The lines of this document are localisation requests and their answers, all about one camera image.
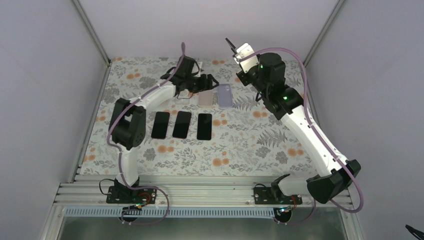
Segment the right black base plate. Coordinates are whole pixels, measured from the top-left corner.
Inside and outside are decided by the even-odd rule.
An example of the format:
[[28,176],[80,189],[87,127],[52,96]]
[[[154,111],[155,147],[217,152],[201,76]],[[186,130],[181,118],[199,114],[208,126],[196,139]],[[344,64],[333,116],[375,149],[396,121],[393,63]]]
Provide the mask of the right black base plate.
[[256,185],[253,188],[253,199],[256,205],[301,205],[300,195],[284,195],[280,190],[272,187]]

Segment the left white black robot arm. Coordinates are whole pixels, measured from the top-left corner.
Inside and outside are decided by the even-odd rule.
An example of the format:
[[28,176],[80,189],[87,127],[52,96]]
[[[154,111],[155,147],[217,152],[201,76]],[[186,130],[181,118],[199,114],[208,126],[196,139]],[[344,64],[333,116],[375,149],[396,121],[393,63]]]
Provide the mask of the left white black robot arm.
[[154,85],[141,96],[131,99],[119,98],[114,105],[107,144],[118,149],[118,174],[113,188],[124,201],[131,203],[139,197],[137,161],[134,152],[146,136],[147,111],[183,91],[192,94],[213,90],[219,82],[211,75],[201,72],[198,62],[181,56],[177,65],[160,77],[162,82]]

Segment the aluminium corner post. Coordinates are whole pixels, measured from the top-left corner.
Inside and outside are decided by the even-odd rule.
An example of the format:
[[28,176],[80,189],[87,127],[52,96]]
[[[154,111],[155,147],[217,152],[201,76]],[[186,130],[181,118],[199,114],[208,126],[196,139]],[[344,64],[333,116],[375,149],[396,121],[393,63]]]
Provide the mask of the aluminium corner post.
[[102,45],[82,3],[80,0],[71,0],[71,2],[73,3],[79,17],[81,18],[84,27],[86,28],[91,40],[93,41],[93,44],[95,45],[98,53],[100,54],[100,56],[102,57],[103,61],[105,62],[105,64],[107,66],[110,65],[110,58],[108,57],[108,54],[106,53],[106,50],[104,48],[104,46]]
[[312,47],[310,48],[308,54],[306,55],[303,61],[303,64],[305,67],[307,67],[308,64],[311,62],[315,52],[317,51],[318,47],[320,46],[322,40],[326,36],[329,28],[332,26],[333,22],[335,21],[335,18],[339,14],[339,11],[341,10],[345,2],[346,2],[345,0],[338,0],[336,4],[334,5],[332,11],[330,12],[330,15],[325,21],[322,29],[320,30],[318,36],[316,37],[314,43],[312,44]]

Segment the black object bottom corner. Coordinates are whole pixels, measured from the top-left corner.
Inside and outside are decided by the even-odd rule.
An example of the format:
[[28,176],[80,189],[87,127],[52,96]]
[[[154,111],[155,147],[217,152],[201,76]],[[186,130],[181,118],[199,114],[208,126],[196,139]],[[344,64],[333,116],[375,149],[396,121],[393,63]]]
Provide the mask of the black object bottom corner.
[[410,234],[412,234],[418,240],[424,240],[424,233],[408,224],[405,225],[405,228]]

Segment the floral table mat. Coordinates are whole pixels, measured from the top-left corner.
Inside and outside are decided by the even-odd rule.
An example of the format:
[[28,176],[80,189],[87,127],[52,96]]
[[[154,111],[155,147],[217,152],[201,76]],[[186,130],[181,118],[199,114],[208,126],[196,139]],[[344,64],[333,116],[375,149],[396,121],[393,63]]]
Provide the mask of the floral table mat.
[[[177,64],[167,57],[117,57],[103,92],[93,130],[84,155],[82,175],[116,175],[118,150],[107,144],[113,108],[119,98],[142,95],[161,81],[160,77]],[[146,136],[136,149],[141,175],[167,176],[268,176],[291,173],[310,177],[316,169],[295,135],[262,103],[256,90],[236,77],[239,66],[232,59],[201,59],[202,69],[220,84],[230,84],[233,107],[219,108],[218,96],[212,106],[198,106],[197,94],[188,105],[176,105],[176,97],[158,106],[170,113],[165,139],[153,139],[151,131],[156,110],[146,117]],[[192,114],[187,138],[172,137],[179,111]],[[212,115],[211,140],[198,140],[198,115]]]

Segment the aluminium rail frame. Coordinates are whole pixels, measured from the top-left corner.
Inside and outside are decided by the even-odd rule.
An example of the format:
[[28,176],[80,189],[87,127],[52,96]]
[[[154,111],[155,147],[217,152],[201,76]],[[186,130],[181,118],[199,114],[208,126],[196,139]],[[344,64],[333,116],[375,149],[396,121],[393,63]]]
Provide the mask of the aluminium rail frame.
[[256,205],[253,188],[269,186],[268,176],[142,176],[142,185],[157,190],[155,204],[143,207],[273,208],[273,218],[199,217],[67,217],[68,207],[126,207],[106,203],[101,194],[112,184],[106,175],[77,175],[62,183],[56,193],[43,240],[362,240],[354,213],[331,202],[314,201],[298,194],[300,205]]

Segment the left aluminium corner post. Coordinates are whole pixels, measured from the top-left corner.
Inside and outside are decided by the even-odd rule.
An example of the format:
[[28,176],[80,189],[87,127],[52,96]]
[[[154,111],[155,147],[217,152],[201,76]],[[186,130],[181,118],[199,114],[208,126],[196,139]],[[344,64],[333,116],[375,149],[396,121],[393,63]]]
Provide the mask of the left aluminium corner post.
[[102,45],[82,3],[80,0],[71,0],[71,2],[73,3],[79,17],[81,18],[84,27],[86,28],[91,40],[93,41],[93,44],[95,45],[98,53],[100,54],[100,56],[102,57],[103,61],[105,62],[105,64],[107,66],[110,65],[110,58],[108,57],[108,54],[106,53],[106,50],[104,48],[104,46]]

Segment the right aluminium corner post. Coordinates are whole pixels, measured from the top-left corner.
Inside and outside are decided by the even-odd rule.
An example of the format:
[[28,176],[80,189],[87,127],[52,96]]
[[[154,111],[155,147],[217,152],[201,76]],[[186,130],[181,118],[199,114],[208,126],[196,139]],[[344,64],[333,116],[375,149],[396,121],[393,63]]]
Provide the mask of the right aluminium corner post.
[[322,40],[326,36],[329,28],[332,26],[333,22],[335,21],[335,18],[339,14],[339,11],[341,10],[345,2],[346,2],[345,0],[338,0],[336,4],[334,5],[332,11],[330,12],[330,15],[325,21],[322,29],[320,30],[318,36],[316,37],[314,43],[312,44],[312,47],[310,48],[308,54],[306,55],[303,61],[303,64],[305,67],[307,67],[308,64],[311,62],[315,52],[317,51],[318,47],[320,46]]

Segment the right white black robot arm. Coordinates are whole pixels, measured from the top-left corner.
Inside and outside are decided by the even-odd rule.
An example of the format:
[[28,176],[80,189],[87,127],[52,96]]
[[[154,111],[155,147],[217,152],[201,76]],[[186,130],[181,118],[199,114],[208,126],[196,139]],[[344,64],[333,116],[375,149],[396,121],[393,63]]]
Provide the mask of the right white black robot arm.
[[278,204],[292,195],[310,194],[317,202],[326,204],[352,184],[350,175],[357,176],[361,165],[336,152],[335,146],[323,134],[311,116],[306,116],[304,99],[285,81],[286,64],[279,54],[267,52],[248,57],[234,54],[241,67],[237,77],[244,86],[252,85],[264,106],[301,143],[313,161],[317,175],[308,179],[283,175],[271,184],[271,198]]

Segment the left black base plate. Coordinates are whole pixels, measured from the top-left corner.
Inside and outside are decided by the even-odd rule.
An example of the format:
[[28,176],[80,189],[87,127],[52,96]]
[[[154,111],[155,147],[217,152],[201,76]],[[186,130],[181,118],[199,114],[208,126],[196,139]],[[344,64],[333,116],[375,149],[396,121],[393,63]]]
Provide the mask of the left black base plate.
[[143,188],[140,190],[131,190],[127,188],[117,188],[115,186],[111,186],[108,189],[106,203],[130,205],[155,204],[156,195],[156,189]]

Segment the lilac phone case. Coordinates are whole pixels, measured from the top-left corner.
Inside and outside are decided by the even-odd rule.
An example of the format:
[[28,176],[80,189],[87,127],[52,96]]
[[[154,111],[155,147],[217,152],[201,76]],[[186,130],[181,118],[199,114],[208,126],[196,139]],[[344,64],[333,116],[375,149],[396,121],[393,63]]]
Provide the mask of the lilac phone case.
[[233,107],[233,95],[230,84],[220,84],[217,87],[218,106],[220,109]]

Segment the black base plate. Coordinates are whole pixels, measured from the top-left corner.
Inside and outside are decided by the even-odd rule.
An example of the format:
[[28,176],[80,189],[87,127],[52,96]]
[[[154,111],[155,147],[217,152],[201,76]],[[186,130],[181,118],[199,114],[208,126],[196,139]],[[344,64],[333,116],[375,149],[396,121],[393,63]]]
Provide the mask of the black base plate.
[[130,205],[155,204],[156,195],[156,189],[143,188],[140,190],[131,190],[127,188],[117,188],[115,186],[111,186],[108,189],[106,203]]
[[256,205],[301,205],[300,195],[284,195],[280,190],[272,187],[256,185],[253,188],[253,199]]

